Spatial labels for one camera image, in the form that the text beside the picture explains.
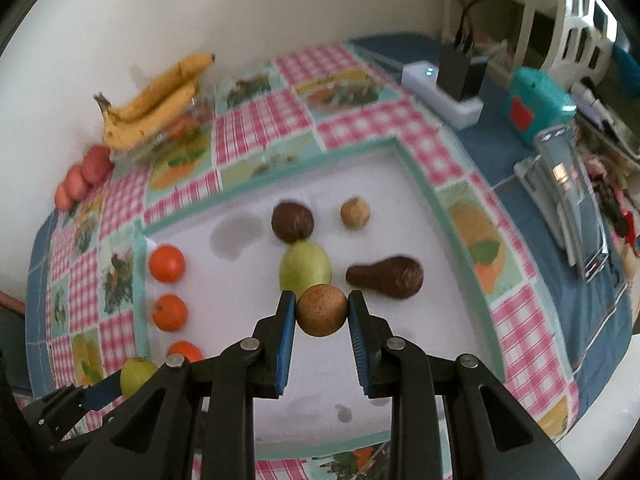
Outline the small green pear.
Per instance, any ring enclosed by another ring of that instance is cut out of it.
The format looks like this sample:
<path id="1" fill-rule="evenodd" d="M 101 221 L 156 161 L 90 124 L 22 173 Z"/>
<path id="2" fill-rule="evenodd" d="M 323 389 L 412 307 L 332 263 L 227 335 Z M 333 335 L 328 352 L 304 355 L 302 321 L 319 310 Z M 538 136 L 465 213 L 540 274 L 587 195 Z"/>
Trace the small green pear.
<path id="1" fill-rule="evenodd" d="M 120 371 L 119 385 L 122 397 L 129 399 L 133 396 L 157 371 L 157 365 L 152 361 L 135 356 L 128 359 Z"/>

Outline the brown speckled round fruit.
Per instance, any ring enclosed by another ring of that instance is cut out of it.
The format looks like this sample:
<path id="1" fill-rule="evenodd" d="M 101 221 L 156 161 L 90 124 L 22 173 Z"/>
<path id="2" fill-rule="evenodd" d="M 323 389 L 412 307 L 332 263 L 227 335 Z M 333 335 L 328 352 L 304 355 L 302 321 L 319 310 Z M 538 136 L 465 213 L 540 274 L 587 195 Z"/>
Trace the brown speckled round fruit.
<path id="1" fill-rule="evenodd" d="M 299 327 L 309 336 L 325 337 L 337 332 L 347 318 L 347 297 L 329 284 L 309 287 L 296 306 Z"/>

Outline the dark brown avocado pear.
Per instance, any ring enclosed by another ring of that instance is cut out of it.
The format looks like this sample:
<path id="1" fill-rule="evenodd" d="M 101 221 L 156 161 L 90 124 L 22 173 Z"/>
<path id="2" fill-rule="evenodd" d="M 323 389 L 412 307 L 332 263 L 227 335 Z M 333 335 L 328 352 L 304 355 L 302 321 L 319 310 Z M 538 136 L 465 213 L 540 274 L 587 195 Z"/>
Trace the dark brown avocado pear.
<path id="1" fill-rule="evenodd" d="M 346 270 L 345 280 L 386 297 L 407 299 L 420 292 L 424 271 L 418 260 L 399 255 L 370 264 L 353 264 Z"/>

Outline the orange tangerine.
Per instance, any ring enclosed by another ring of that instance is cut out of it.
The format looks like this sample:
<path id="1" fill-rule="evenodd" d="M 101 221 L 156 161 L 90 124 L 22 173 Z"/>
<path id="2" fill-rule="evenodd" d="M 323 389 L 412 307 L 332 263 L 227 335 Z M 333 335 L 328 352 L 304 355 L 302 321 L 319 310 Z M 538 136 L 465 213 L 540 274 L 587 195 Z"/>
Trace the orange tangerine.
<path id="1" fill-rule="evenodd" d="M 175 341 L 166 349 L 166 356 L 172 356 L 173 354 L 183 356 L 190 363 L 204 360 L 203 352 L 201 352 L 200 348 L 185 340 Z"/>
<path id="2" fill-rule="evenodd" d="M 165 294 L 155 301 L 152 320 L 155 326 L 168 333 L 177 333 L 186 325 L 189 310 L 184 301 L 174 294 Z"/>
<path id="3" fill-rule="evenodd" d="M 152 278 L 157 281 L 175 283 L 183 277 L 186 259 L 176 246 L 160 245 L 152 251 L 148 267 Z"/>

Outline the dark brown round fruit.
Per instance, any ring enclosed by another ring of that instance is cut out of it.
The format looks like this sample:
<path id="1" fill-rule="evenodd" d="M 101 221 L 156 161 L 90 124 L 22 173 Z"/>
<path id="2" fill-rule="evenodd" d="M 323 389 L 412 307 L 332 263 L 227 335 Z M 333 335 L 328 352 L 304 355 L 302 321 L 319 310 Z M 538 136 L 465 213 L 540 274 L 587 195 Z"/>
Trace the dark brown round fruit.
<path id="1" fill-rule="evenodd" d="M 281 202 L 273 208 L 271 229 L 286 244 L 306 240 L 314 232 L 314 215 L 301 203 Z"/>

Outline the small brown round fruit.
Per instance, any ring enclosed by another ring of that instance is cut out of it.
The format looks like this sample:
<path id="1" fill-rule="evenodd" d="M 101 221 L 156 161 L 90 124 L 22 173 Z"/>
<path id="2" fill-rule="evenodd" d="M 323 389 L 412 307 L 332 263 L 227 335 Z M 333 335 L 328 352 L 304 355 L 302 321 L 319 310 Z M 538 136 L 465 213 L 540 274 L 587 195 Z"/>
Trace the small brown round fruit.
<path id="1" fill-rule="evenodd" d="M 368 223 L 371 209 L 363 198 L 355 196 L 346 200 L 341 206 L 340 214 L 347 229 L 360 230 Z"/>

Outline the white teal-rimmed tray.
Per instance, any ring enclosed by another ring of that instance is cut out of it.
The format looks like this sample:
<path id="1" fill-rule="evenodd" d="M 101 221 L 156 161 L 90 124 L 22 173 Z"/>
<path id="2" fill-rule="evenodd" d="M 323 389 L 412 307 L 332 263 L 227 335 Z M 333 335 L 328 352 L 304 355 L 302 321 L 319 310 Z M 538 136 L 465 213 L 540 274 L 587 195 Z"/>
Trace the white teal-rimmed tray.
<path id="1" fill-rule="evenodd" d="M 340 214 L 355 196 L 371 209 L 360 230 L 347 229 Z M 312 239 L 329 255 L 332 283 L 339 289 L 347 288 L 345 273 L 353 264 L 397 255 L 421 263 L 424 280 L 416 295 L 364 295 L 369 311 L 385 318 L 395 335 L 432 356 L 472 353 L 503 374 L 496 331 L 469 258 L 431 183 L 394 138 L 271 170 L 147 232 L 150 246 L 176 246 L 186 258 L 178 283 L 146 278 L 140 285 L 148 304 L 166 292 L 186 303 L 189 318 L 181 339 L 216 356 L 277 309 L 286 247 L 270 220 L 284 200 L 311 210 Z M 364 395 L 348 330 L 323 338 L 297 332 L 284 393 L 255 404 L 256 453 L 269 459 L 320 456 L 380 442 L 390 432 L 390 412 L 389 400 Z"/>

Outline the clear plastic fruit tray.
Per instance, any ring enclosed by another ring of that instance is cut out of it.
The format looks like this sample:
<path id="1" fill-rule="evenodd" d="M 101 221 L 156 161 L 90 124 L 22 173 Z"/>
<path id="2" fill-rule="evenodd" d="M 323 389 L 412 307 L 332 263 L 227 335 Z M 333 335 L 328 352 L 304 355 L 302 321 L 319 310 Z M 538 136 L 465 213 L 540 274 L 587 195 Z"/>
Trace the clear plastic fruit tray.
<path id="1" fill-rule="evenodd" d="M 214 87 L 205 86 L 198 90 L 190 105 L 179 116 L 153 133 L 149 139 L 125 151 L 111 150 L 111 161 L 115 164 L 148 162 L 170 148 L 174 148 L 189 134 L 209 125 L 213 121 L 214 111 Z"/>

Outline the middle red apple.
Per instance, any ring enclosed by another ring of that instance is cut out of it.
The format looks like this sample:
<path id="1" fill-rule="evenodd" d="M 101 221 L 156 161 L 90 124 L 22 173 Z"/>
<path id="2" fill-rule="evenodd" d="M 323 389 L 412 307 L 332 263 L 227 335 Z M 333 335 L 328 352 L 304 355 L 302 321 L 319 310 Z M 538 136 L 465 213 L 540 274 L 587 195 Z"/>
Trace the middle red apple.
<path id="1" fill-rule="evenodd" d="M 84 200 L 90 190 L 90 185 L 82 175 L 81 166 L 78 164 L 70 167 L 63 185 L 68 196 L 75 202 Z"/>

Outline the pink checkered fruit tablecloth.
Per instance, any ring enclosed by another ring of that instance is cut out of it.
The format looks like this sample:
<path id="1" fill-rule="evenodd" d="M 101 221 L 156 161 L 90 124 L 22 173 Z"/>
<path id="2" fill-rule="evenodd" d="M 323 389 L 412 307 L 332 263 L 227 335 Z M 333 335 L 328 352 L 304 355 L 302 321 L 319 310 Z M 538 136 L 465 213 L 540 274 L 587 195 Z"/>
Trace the pink checkered fruit tablecloth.
<path id="1" fill-rule="evenodd" d="M 578 412 L 560 322 L 527 240 L 456 135 L 352 46 L 283 55 L 205 89 L 183 132 L 113 155 L 114 169 L 32 251 L 29 378 L 38 393 L 83 385 L 150 348 L 141 234 L 226 200 L 247 182 L 387 140 L 426 184 L 480 296 L 506 383 L 553 440 Z"/>

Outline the lower yellow banana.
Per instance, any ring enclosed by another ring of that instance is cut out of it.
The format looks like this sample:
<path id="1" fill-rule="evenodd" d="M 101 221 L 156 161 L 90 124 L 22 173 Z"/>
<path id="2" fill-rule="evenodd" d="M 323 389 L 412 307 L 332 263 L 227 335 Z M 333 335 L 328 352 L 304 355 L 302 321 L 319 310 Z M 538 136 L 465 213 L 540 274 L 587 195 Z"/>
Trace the lower yellow banana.
<path id="1" fill-rule="evenodd" d="M 102 93 L 96 94 L 93 99 L 98 103 L 103 117 L 103 144 L 114 151 L 134 148 L 178 118 L 192 104 L 197 93 L 198 77 L 193 77 L 141 118 L 131 122 L 116 118 L 113 112 L 107 110 L 111 103 Z"/>

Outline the yellow banana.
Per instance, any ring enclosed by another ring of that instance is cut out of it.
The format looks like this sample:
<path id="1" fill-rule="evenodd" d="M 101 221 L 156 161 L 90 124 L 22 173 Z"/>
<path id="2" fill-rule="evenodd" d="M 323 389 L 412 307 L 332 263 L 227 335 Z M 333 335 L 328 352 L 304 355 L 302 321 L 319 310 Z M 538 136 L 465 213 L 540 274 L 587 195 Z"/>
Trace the yellow banana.
<path id="1" fill-rule="evenodd" d="M 124 107 L 113 108 L 113 112 L 120 120 L 133 122 L 154 110 L 183 84 L 203 73 L 214 63 L 213 53 L 189 55 L 153 79 L 130 103 Z"/>
<path id="2" fill-rule="evenodd" d="M 113 112 L 107 110 L 111 103 L 102 93 L 96 94 L 93 99 L 98 103 L 103 117 L 103 144 L 114 151 L 134 148 L 178 118 L 192 104 L 197 93 L 198 77 L 193 77 L 141 118 L 131 122 L 116 118 Z"/>

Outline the white power bank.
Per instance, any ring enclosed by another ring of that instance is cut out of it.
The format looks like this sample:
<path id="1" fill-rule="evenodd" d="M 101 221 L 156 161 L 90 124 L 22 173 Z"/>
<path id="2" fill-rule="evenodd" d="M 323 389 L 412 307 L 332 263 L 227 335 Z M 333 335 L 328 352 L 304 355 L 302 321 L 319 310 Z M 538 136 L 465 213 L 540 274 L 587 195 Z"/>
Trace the white power bank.
<path id="1" fill-rule="evenodd" d="M 436 65 L 420 61 L 406 64 L 401 72 L 401 85 L 417 96 L 454 130 L 472 127 L 480 120 L 484 102 L 474 96 L 456 101 L 437 84 L 439 69 Z"/>

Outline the teal box red label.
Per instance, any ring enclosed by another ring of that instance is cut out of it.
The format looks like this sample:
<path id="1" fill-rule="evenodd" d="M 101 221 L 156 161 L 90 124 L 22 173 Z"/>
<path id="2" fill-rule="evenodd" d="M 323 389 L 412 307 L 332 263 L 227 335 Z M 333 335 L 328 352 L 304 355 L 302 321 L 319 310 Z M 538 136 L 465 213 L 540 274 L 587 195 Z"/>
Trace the teal box red label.
<path id="1" fill-rule="evenodd" d="M 502 114 L 521 142 L 533 148 L 537 133 L 554 126 L 566 126 L 576 110 L 570 95 L 545 72 L 521 67 L 511 79 Z"/>

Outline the white plastic chair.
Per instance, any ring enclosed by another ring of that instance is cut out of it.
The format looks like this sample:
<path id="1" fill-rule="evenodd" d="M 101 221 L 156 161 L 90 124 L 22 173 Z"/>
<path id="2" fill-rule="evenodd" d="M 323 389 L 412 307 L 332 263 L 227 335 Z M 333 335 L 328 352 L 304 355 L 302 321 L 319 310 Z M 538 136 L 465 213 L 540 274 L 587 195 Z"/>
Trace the white plastic chair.
<path id="1" fill-rule="evenodd" d="M 617 36 L 617 21 L 602 0 L 523 0 L 524 12 L 513 59 L 517 70 L 525 63 L 534 38 L 534 17 L 550 11 L 554 17 L 550 46 L 540 69 L 560 87 L 582 78 L 600 84 L 608 71 Z"/>

